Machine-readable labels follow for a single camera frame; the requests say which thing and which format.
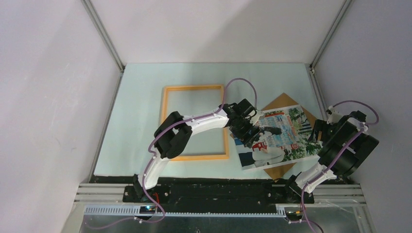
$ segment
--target white backdrop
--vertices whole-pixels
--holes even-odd
[[[119,71],[79,0],[0,2],[0,232],[60,232]]]
[[[315,68],[327,104],[360,100],[379,113],[369,129],[379,145],[352,175],[378,233],[412,229],[411,12],[410,0],[354,1]],[[344,113],[359,108],[339,106]]]
[[[94,0],[125,63],[311,63],[343,0]]]

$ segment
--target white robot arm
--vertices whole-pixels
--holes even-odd
[[[365,125],[364,113],[356,111],[343,116],[333,107],[327,113],[328,120],[316,120],[309,137],[309,141],[315,142],[319,133],[322,133],[318,162],[309,170],[289,179],[287,188],[298,195],[313,192],[317,185],[326,180],[349,176],[379,143],[366,132],[368,127]]]
[[[189,138],[195,134],[215,128],[229,127],[245,146],[251,147],[253,141],[261,132],[255,124],[262,116],[263,113],[256,110],[246,99],[239,104],[225,104],[223,108],[217,108],[196,116],[181,116],[178,112],[171,113],[156,131],[155,137],[177,121],[189,121],[176,126],[177,133],[170,130],[155,143],[156,155],[154,160],[147,168],[146,173],[142,171],[138,175],[140,185],[145,189],[155,187],[167,163],[183,151]]]

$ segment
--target purple cable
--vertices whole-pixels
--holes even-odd
[[[339,102],[339,103],[333,105],[333,107],[336,107],[336,106],[341,105],[341,104],[343,104],[343,103],[358,103],[358,104],[360,104],[360,105],[363,105],[363,106],[369,108],[369,109],[375,114],[376,121],[373,122],[373,123],[366,123],[366,125],[376,125],[376,124],[379,123],[379,115],[378,115],[378,113],[377,113],[371,106],[367,105],[366,103],[363,103],[363,102],[360,102],[360,101],[357,101],[357,100],[345,100],[345,101],[342,101],[342,102]]]
[[[290,220],[287,220],[287,221],[290,222],[290,223],[311,222],[311,223],[315,224],[315,225],[321,230],[322,233],[325,233],[325,232],[323,231],[322,227],[321,227],[319,224],[317,224],[316,222],[311,221],[311,220],[302,220],[302,221],[290,221]]]
[[[308,223],[310,229],[316,233],[315,229],[312,227],[312,225],[310,224],[312,221],[310,221],[308,219],[308,216],[306,215],[306,209],[305,209],[305,203],[304,203],[304,194],[305,194],[305,189],[308,187],[308,185],[312,184],[313,182],[317,181],[319,178],[321,178],[324,173],[328,172],[336,163],[336,161],[338,161],[338,159],[340,158],[340,156],[342,156],[343,152],[348,149],[349,145],[355,141],[356,138],[358,138],[364,131],[364,128],[361,128],[359,130],[359,132],[357,132],[343,147],[342,149],[339,151],[339,153],[336,155],[336,157],[332,160],[332,162],[329,164],[329,166],[327,166],[327,168],[325,170],[322,171],[321,174],[319,174],[318,176],[316,176],[315,178],[313,178],[311,181],[309,181],[308,183],[306,183],[305,186],[303,186],[302,188],[302,194],[301,194],[301,200],[300,200],[300,204],[303,210],[303,216],[305,216],[305,220]]]
[[[227,88],[230,86],[230,84],[231,84],[232,82],[234,82],[234,81],[236,81],[236,80],[245,81],[245,82],[247,82],[247,83],[252,87],[252,89],[253,89],[253,91],[254,91],[254,93],[255,93],[255,108],[256,108],[256,105],[257,105],[257,103],[258,103],[258,94],[257,94],[256,89],[255,89],[255,87],[253,86],[253,84],[252,84],[249,80],[244,79],[244,78],[234,78],[234,79],[230,80],[230,81],[227,83],[227,85],[225,86],[225,88],[224,88],[222,104],[221,104],[221,106],[219,107],[219,109],[218,109],[217,111],[215,111],[214,113],[210,113],[210,114],[206,114],[206,115],[203,115],[203,116],[194,117],[193,120],[198,120],[198,119],[202,119],[202,118],[205,118],[205,117],[210,117],[210,116],[212,116],[213,114],[216,114],[216,113],[220,112],[220,111],[223,109],[223,105],[225,104],[225,101],[226,101]],[[181,120],[181,121],[179,121],[179,122],[176,122],[176,123],[172,124],[171,126],[167,127],[165,130],[163,130],[161,133],[159,133],[159,135],[158,135],[156,138],[154,138],[154,140],[151,142],[151,144],[149,145],[149,148],[148,148],[148,151],[149,151],[150,153],[152,153],[153,156],[152,156],[152,159],[148,162],[146,168],[144,169],[143,174],[147,174],[147,171],[148,171],[150,165],[152,164],[154,158],[156,157],[156,152],[155,152],[154,150],[152,150],[152,147],[153,147],[153,146],[155,145],[155,143],[159,140],[159,138],[160,138],[161,136],[163,136],[166,132],[168,132],[169,130],[171,130],[172,128],[176,127],[177,125],[183,124],[183,123],[188,122],[188,121],[192,121],[192,119],[186,119],[186,120]],[[142,178],[142,183],[143,183],[143,184],[142,184],[142,188],[143,188],[144,194],[146,194],[147,198],[148,198],[149,200],[151,200],[151,201],[153,202],[153,204],[155,204],[156,206],[158,206],[158,207],[160,208],[160,210],[162,211],[162,217],[161,217],[160,219],[158,219],[158,220],[153,220],[153,221],[143,220],[143,219],[140,218],[139,221],[141,221],[141,222],[147,222],[147,223],[160,222],[160,221],[162,221],[162,220],[165,218],[166,212],[165,212],[165,210],[163,209],[163,207],[162,207],[157,201],[155,201],[155,200],[148,194],[148,192],[147,192],[147,190],[146,190],[146,188],[145,188],[145,186],[144,186],[144,184],[145,184],[145,182],[144,182],[144,181],[145,181],[145,178],[146,178],[146,176],[143,175],[143,178]],[[119,220],[117,220],[117,221],[115,221],[115,222],[113,222],[113,223],[110,223],[109,225],[102,226],[102,227],[91,227],[91,226],[88,226],[87,224],[85,224],[85,225],[86,225],[88,228],[93,229],[93,230],[101,230],[101,229],[106,229],[106,228],[109,228],[109,227],[111,227],[111,226],[113,226],[113,225],[116,225],[116,224],[118,224],[119,222],[122,222],[122,221],[125,221],[125,220],[131,220],[131,219],[135,219],[135,217],[125,217],[125,218],[119,219]]]

